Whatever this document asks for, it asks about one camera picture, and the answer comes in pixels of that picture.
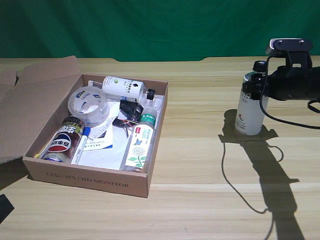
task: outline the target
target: cardboard box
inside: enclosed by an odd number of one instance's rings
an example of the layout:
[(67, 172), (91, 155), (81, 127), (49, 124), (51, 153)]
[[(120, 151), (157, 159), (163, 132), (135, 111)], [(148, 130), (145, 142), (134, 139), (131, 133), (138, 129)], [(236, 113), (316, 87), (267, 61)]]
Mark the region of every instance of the cardboard box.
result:
[(167, 106), (168, 82), (130, 78), (164, 95), (150, 153), (152, 160), (147, 173), (138, 173), (33, 158), (70, 115), (69, 96), (89, 80), (102, 83), (104, 75), (81, 74), (77, 59), (70, 56), (27, 66), (15, 86), (12, 78), (12, 70), (0, 78), (0, 163), (23, 157), (36, 181), (148, 197)]

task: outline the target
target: plastic bottle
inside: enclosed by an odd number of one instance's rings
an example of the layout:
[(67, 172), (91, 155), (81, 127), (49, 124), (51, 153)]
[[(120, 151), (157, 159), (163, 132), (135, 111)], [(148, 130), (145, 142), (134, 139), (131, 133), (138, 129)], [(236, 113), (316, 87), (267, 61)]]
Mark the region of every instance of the plastic bottle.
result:
[(146, 101), (143, 105), (140, 122), (132, 129), (120, 170), (139, 173), (147, 172), (156, 119), (157, 110), (153, 108), (153, 101)]
[[(266, 75), (267, 63), (265, 61), (255, 61), (253, 65), (253, 71), (247, 73), (243, 77), (243, 82), (251, 80), (252, 74)], [(268, 104), (268, 97), (262, 97), (262, 106), (266, 109)], [(244, 135), (257, 135), (262, 129), (264, 122), (264, 113), (260, 109), (259, 100), (251, 99), (250, 93), (244, 93), (241, 88), (238, 108), (235, 117), (234, 127), (235, 129)]]
[(147, 89), (143, 82), (115, 76), (106, 76), (102, 91), (108, 95), (120, 96), (121, 100), (141, 103), (144, 99), (153, 100), (155, 91)]

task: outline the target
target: cardboard box lid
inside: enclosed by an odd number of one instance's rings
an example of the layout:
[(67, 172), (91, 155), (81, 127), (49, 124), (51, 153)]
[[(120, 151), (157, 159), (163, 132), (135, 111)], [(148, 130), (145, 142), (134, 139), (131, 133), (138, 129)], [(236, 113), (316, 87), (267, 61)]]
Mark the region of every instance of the cardboard box lid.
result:
[(17, 80), (17, 70), (8, 68), (0, 73), (0, 103), (2, 99), (14, 88)]
[[(0, 102), (0, 164), (28, 152), (51, 115), (68, 99), (80, 76), (75, 56), (23, 70), (15, 87)], [(2, 81), (11, 82), (6, 76)]]

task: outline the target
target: paper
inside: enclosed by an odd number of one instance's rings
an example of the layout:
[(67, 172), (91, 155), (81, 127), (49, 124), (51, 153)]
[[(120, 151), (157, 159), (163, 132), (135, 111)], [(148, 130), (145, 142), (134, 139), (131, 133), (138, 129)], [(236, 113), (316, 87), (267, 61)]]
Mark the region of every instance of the paper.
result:
[(108, 149), (113, 146), (113, 126), (109, 125), (107, 130), (99, 136), (96, 140), (88, 139), (84, 146), (83, 151), (99, 150), (99, 149)]
[(104, 133), (106, 136), (108, 135), (112, 140), (112, 138), (113, 138), (112, 131), (108, 132), (107, 130), (108, 130), (109, 126), (112, 126), (113, 121), (115, 120), (115, 118), (119, 114), (120, 101), (108, 102), (108, 105), (109, 105), (109, 109), (110, 109), (109, 116), (107, 117), (107, 119), (103, 123), (91, 128), (87, 144), (89, 144), (89, 143), (92, 144), (93, 141), (97, 140), (97, 138), (99, 138)]
[(111, 127), (113, 128), (112, 148), (84, 151), (78, 165), (119, 170), (128, 144), (128, 138), (122, 128)]

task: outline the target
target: pepsi can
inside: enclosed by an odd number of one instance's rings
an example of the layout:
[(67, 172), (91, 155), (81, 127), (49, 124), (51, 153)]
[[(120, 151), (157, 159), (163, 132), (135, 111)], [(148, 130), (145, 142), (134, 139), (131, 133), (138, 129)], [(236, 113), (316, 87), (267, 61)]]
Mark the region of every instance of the pepsi can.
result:
[(71, 163), (82, 137), (85, 124), (77, 117), (66, 117), (42, 159)]

